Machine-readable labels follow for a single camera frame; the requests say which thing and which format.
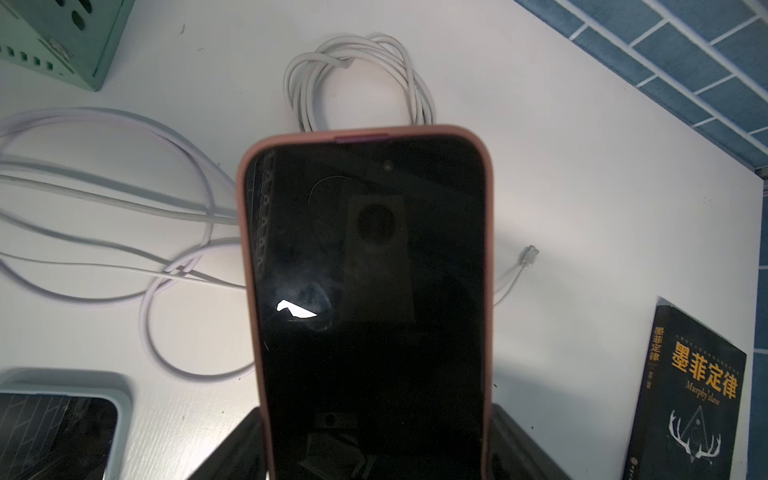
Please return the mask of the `phone with pink case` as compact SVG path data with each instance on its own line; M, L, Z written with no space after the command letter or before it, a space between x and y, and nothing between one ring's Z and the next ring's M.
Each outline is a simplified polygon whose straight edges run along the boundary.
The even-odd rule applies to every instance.
M484 479L492 166L450 126L280 135L236 200L273 479Z

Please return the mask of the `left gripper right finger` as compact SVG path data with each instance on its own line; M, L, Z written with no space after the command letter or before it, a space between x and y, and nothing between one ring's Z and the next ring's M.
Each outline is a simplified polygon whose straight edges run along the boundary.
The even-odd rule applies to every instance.
M490 480L568 480L570 476L498 404L488 439Z

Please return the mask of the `phone with light blue case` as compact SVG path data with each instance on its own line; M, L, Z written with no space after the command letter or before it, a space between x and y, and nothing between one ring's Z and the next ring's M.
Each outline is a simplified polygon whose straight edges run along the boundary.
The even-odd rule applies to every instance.
M133 406L128 379L115 372L2 372L1 477L118 479Z

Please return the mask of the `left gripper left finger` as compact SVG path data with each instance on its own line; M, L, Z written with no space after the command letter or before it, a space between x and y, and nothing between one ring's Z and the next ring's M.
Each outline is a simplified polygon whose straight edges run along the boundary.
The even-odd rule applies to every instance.
M254 408L192 473L189 480L265 480L265 429Z

